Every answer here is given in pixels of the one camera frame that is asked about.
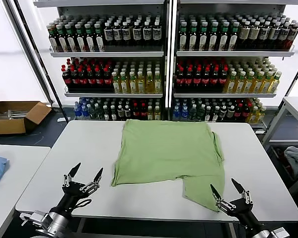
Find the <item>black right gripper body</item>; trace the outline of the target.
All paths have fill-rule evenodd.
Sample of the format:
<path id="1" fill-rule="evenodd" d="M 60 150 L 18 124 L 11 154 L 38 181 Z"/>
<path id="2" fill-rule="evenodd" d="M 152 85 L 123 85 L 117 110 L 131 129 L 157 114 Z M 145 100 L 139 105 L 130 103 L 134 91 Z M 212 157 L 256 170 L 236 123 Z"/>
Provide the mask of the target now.
<path id="1" fill-rule="evenodd" d="M 228 212 L 229 216 L 236 217 L 240 223 L 247 229 L 257 229 L 262 224 L 252 213 L 252 204 L 246 204 L 244 198 L 236 199 L 230 202 L 235 207 Z"/>

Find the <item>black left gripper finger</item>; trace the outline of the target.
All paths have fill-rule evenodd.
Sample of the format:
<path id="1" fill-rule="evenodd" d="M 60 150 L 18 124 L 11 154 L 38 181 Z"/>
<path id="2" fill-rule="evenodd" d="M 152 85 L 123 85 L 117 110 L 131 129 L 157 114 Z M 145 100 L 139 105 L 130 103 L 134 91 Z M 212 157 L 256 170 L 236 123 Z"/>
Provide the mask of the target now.
<path id="1" fill-rule="evenodd" d="M 103 168 L 99 170 L 99 172 L 96 174 L 93 181 L 89 182 L 88 184 L 81 187 L 79 190 L 82 192 L 96 192 L 99 189 L 99 182 L 101 180 Z"/>
<path id="2" fill-rule="evenodd" d="M 72 179 L 74 178 L 74 176 L 76 175 L 77 171 L 79 170 L 79 167 L 81 166 L 81 163 L 78 163 L 76 166 L 74 166 L 70 172 L 68 174 L 64 175 L 64 183 L 63 183 L 63 187 L 69 187 L 70 186 L 70 182 L 72 181 Z"/>

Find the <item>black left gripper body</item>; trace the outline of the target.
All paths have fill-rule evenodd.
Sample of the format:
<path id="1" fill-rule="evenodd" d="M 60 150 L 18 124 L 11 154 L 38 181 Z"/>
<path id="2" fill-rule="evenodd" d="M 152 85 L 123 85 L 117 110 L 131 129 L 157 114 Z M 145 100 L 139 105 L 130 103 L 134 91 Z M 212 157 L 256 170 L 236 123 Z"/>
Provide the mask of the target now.
<path id="1" fill-rule="evenodd" d="M 63 197 L 57 206 L 50 209 L 50 212 L 62 216 L 71 216 L 76 208 L 82 208 L 91 203 L 92 199 L 88 197 L 94 192 L 82 192 L 79 189 L 85 184 L 79 182 L 70 182 L 69 187 L 63 187 Z"/>

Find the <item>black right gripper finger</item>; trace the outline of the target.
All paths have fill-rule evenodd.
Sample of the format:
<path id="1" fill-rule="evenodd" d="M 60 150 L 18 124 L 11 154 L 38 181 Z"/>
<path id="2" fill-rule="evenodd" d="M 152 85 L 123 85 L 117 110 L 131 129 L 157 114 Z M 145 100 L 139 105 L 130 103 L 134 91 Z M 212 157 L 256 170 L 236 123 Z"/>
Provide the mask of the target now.
<path id="1" fill-rule="evenodd" d="M 244 198 L 246 204 L 252 204 L 251 196 L 250 196 L 250 191 L 244 189 L 244 187 L 238 183 L 236 180 L 233 178 L 231 179 L 234 187 L 238 191 L 238 193 L 241 195 L 241 198 Z"/>
<path id="2" fill-rule="evenodd" d="M 215 187 L 212 184 L 210 184 L 210 187 L 212 190 L 213 197 L 216 200 L 216 206 L 221 211 L 232 211 L 232 204 L 223 200 L 220 194 L 218 193 L 218 191 L 215 189 Z"/>

